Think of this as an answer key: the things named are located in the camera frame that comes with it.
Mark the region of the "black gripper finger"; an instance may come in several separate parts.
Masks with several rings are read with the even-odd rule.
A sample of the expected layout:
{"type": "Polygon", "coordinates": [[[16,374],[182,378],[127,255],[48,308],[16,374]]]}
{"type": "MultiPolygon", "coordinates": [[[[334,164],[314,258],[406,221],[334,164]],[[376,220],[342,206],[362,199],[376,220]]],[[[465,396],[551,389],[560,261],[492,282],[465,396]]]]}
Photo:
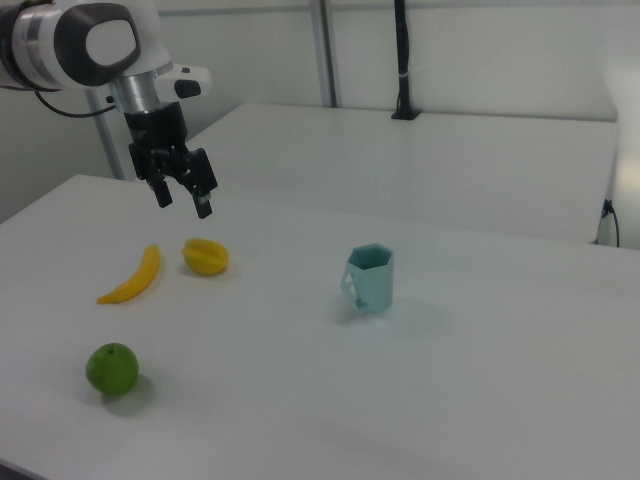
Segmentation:
{"type": "Polygon", "coordinates": [[[169,187],[162,176],[151,179],[149,186],[154,192],[160,208],[166,208],[173,202],[169,187]]]}
{"type": "Polygon", "coordinates": [[[217,179],[204,149],[197,149],[188,154],[188,170],[191,175],[191,194],[196,213],[200,219],[204,219],[212,213],[211,192],[218,187],[217,179]]]}

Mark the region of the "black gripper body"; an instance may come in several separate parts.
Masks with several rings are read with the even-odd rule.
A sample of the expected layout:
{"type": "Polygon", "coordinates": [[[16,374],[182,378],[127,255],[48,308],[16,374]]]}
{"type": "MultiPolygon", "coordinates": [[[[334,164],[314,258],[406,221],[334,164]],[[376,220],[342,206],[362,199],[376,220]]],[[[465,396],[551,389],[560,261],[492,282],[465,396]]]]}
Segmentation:
{"type": "Polygon", "coordinates": [[[186,146],[187,128],[179,103],[147,112],[126,113],[132,143],[129,152],[137,177],[149,185],[153,178],[175,179],[191,193],[186,146]]]}

